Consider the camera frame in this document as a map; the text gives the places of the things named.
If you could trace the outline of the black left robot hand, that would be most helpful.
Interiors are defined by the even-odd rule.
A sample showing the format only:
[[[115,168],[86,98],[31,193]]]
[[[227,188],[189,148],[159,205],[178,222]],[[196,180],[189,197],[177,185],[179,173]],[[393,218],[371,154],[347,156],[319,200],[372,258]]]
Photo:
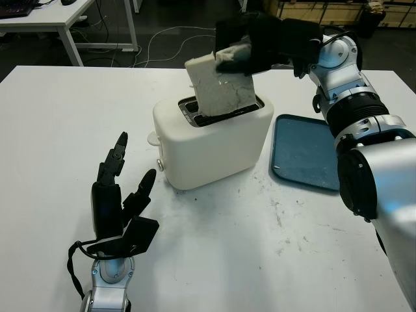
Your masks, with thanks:
[[[115,178],[124,167],[128,134],[122,132],[106,159],[99,164],[96,182],[92,185],[92,216],[98,240],[120,236],[136,216],[150,204],[156,170],[148,170],[136,192],[122,199],[121,188]]]

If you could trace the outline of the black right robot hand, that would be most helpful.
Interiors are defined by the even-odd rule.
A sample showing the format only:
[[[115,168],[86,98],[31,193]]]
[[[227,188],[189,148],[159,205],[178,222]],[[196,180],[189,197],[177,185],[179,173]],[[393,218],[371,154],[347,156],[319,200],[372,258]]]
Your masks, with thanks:
[[[317,23],[244,13],[216,23],[216,70],[253,75],[288,65],[301,79],[318,63],[322,41]]]

